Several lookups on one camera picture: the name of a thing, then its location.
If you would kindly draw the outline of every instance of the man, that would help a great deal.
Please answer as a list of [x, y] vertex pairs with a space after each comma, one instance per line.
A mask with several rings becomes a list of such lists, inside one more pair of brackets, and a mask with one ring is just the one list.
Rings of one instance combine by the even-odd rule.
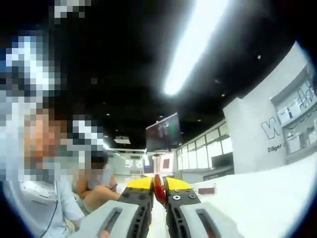
[[[3, 183], [4, 193], [10, 205], [35, 237], [67, 237], [72, 231], [67, 227], [65, 219], [79, 227], [85, 217], [74, 199], [67, 178], [56, 176], [58, 165], [54, 164], [58, 147], [61, 141], [66, 139], [68, 109], [64, 100], [51, 98], [24, 122], [22, 180], [40, 180], [53, 184], [56, 202], [41, 204], [25, 197], [21, 189], [21, 176], [14, 179], [11, 174], [9, 181], [7, 179], [7, 182]], [[101, 237], [109, 237], [109, 233], [104, 231]]]
[[109, 200], [118, 200], [116, 181], [107, 164], [108, 154], [91, 157], [91, 169], [81, 170], [76, 183], [77, 194], [83, 200], [84, 211], [89, 214]]

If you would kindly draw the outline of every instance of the glass wall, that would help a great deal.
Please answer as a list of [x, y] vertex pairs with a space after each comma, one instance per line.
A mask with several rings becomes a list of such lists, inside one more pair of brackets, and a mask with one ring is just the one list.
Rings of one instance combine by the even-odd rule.
[[212, 168], [212, 157], [232, 152], [227, 123], [176, 151], [178, 170]]

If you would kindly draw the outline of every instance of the hand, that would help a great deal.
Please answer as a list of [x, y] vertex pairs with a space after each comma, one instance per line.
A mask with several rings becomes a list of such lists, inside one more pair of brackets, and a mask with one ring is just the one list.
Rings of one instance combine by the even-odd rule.
[[110, 238], [110, 233], [108, 231], [104, 230], [101, 232], [100, 238]]
[[100, 185], [100, 186], [106, 187], [106, 188], [109, 188], [109, 189], [112, 189], [112, 187], [111, 187], [110, 185], [102, 184], [102, 185]]

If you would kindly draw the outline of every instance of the ceiling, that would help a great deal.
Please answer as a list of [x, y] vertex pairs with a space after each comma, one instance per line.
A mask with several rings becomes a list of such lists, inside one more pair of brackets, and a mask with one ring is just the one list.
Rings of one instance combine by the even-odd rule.
[[[72, 14], [54, 27], [50, 38], [69, 93], [103, 125], [110, 147], [144, 149], [145, 128], [175, 112], [186, 142], [277, 66], [294, 39], [259, 5], [236, 2], [176, 97], [162, 88], [193, 1], [101, 1], [85, 8], [85, 18]], [[116, 144], [116, 136], [131, 144]]]

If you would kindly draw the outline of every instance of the fluorescent light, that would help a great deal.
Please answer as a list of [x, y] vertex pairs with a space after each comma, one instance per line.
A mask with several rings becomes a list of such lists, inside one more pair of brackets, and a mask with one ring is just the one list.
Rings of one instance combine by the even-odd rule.
[[176, 49], [165, 81], [166, 94], [174, 95], [182, 88], [204, 52], [227, 3], [228, 0], [196, 0], [194, 12]]
[[103, 146], [104, 146], [105, 150], [109, 150], [110, 149], [109, 146], [107, 144], [105, 144], [105, 143], [103, 144]]

